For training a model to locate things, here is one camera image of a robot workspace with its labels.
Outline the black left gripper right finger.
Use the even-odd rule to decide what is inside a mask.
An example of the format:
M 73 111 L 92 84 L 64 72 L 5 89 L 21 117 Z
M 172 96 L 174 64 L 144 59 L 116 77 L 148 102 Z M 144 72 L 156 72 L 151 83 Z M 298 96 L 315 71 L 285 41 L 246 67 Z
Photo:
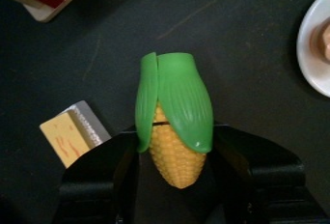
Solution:
M 303 162 L 275 142 L 216 125 L 211 168 L 228 224 L 330 224 Z

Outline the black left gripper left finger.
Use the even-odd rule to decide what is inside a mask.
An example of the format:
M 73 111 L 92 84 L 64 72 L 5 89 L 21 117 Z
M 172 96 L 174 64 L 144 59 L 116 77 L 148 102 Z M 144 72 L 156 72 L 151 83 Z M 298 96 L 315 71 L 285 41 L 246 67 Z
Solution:
M 52 224 L 134 224 L 139 176 L 135 127 L 65 169 Z

